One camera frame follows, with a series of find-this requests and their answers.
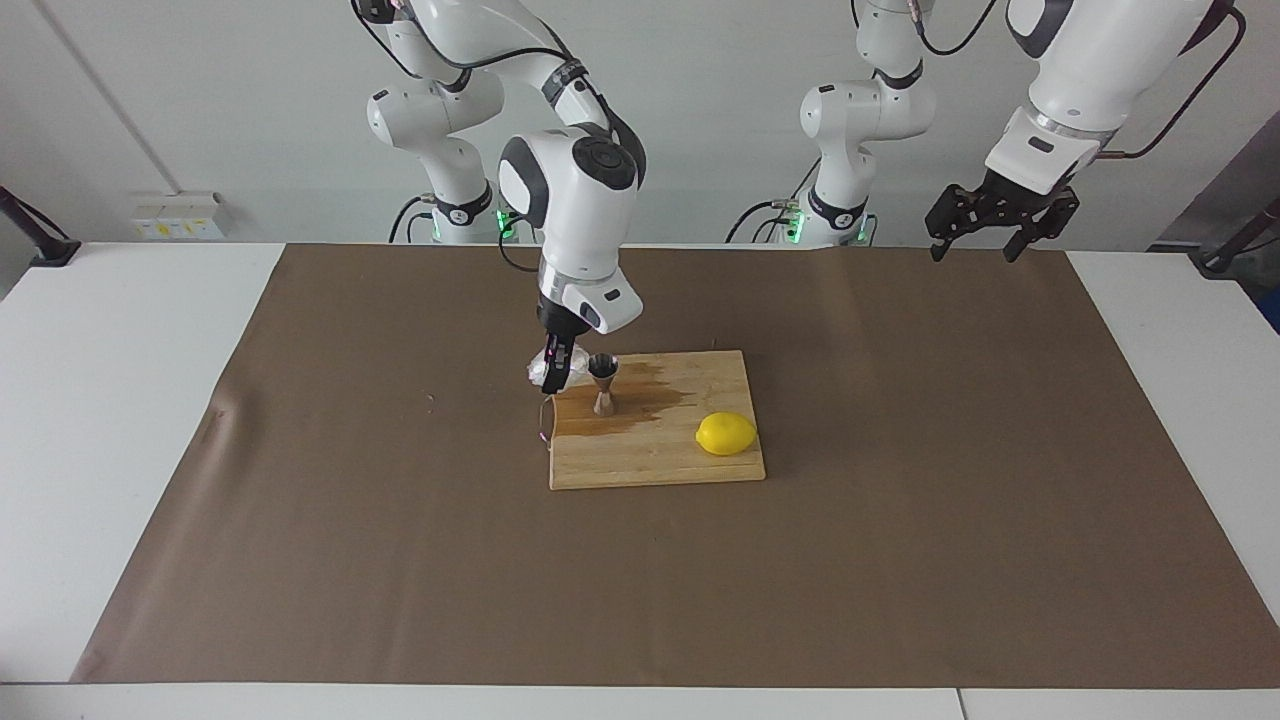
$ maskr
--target cutting board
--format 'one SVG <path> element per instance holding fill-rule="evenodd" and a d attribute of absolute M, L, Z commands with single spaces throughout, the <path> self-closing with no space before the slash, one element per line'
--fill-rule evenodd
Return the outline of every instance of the cutting board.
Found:
<path fill-rule="evenodd" d="M 710 455 L 694 439 L 712 413 L 737 413 L 755 424 L 741 351 L 622 355 L 612 391 L 609 418 L 593 411 L 591 382 L 556 396 L 552 489 L 764 479 L 759 438 L 730 457 Z"/>

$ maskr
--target yellow lemon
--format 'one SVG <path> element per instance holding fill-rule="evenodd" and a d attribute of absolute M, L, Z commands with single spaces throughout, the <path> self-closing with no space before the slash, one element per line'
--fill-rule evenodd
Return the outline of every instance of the yellow lemon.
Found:
<path fill-rule="evenodd" d="M 737 455 L 755 442 L 755 425 L 737 413 L 712 413 L 703 418 L 694 439 L 712 455 Z"/>

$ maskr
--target brown table cover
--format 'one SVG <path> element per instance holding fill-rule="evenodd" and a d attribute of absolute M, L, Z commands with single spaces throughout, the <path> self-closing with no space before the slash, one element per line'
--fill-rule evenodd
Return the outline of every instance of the brown table cover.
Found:
<path fill-rule="evenodd" d="M 645 314 L 586 346 L 741 348 L 768 480 L 553 493 L 531 275 L 291 246 L 74 680 L 1280 685 L 1064 255 L 623 266 Z"/>

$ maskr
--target white table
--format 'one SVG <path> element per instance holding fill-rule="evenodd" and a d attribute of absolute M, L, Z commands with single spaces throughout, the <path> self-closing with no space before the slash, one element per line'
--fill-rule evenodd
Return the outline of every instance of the white table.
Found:
<path fill-rule="evenodd" d="M 1280 717 L 1271 692 L 67 687 L 279 245 L 91 245 L 0 302 L 0 717 Z M 1280 337 L 1181 256 L 1071 254 L 1280 618 Z M 67 434 L 74 442 L 61 443 Z M 37 685 L 29 683 L 54 683 Z"/>

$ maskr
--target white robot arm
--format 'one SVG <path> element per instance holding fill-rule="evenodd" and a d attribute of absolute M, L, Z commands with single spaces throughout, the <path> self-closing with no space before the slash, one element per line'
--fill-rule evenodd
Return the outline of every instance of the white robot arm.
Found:
<path fill-rule="evenodd" d="M 924 13 L 933 0 L 924 0 Z M 870 79 L 814 87 L 800 108 L 800 124 L 822 151 L 818 177 L 803 188 L 803 245 L 842 245 L 858 234 L 876 177 L 870 140 L 904 140 L 933 124 L 937 97 L 924 74 L 924 47 L 908 0 L 867 0 L 858 50 L 872 64 Z"/>
<path fill-rule="evenodd" d="M 408 90 L 392 85 L 369 99 L 369 127 L 379 140 L 413 152 L 422 163 L 431 182 L 439 242 L 494 242 L 498 204 L 480 152 L 452 136 L 502 111 L 502 81 L 484 70 L 463 74 L 448 65 L 406 13 L 392 5 L 360 0 L 357 14 L 388 27 L 389 50 L 413 78 Z"/>
<path fill-rule="evenodd" d="M 498 77 L 530 85 L 543 94 L 564 128 L 513 137 L 502 154 L 498 170 L 503 197 L 529 223 L 543 231 L 543 260 L 539 268 L 539 318 L 547 328 L 547 380 L 543 392 L 563 388 L 570 373 L 575 338 L 590 329 L 613 332 L 635 318 L 644 307 L 640 297 L 618 268 L 618 247 L 626 238 L 635 206 L 636 191 L 644 181 L 645 152 L 635 132 L 609 108 L 591 83 L 586 68 L 556 33 L 517 0 L 360 0 L 362 10 L 390 20 L 392 37 L 416 31 L 412 42 L 396 53 L 434 77 L 447 76 L 436 100 L 419 104 L 419 110 L 444 108 L 439 115 L 419 120 L 433 132 L 410 133 L 429 172 L 447 169 L 461 195 L 488 187 L 484 174 L 476 174 L 466 159 L 466 146 L 436 146 L 447 133 L 484 122 L 493 105 L 492 91 L 477 88 L 475 100 L 470 85 L 488 70 Z M 422 74 L 410 67 L 415 74 Z M 497 110 L 500 110 L 500 95 Z M 394 126 L 388 110 L 398 108 L 388 95 L 372 104 L 380 109 L 383 126 Z M 454 120 L 451 109 L 470 108 Z M 392 115 L 415 114 L 411 108 Z M 374 108 L 370 119 L 374 120 Z M 396 129 L 388 132 L 392 140 Z M 407 141 L 397 146 L 408 147 Z M 458 155 L 456 164 L 438 156 Z M 436 195 L 440 196 L 438 186 Z"/>
<path fill-rule="evenodd" d="M 1221 23 L 1224 8 L 1230 3 L 1010 0 L 1009 28 L 1039 63 L 1039 76 L 987 156 L 982 184 L 947 187 L 925 218 L 937 241 L 933 259 L 989 225 L 1019 228 L 1005 246 L 1010 263 L 1029 243 L 1057 237 L 1079 208 L 1068 183 L 1115 136 L 1138 96 Z"/>

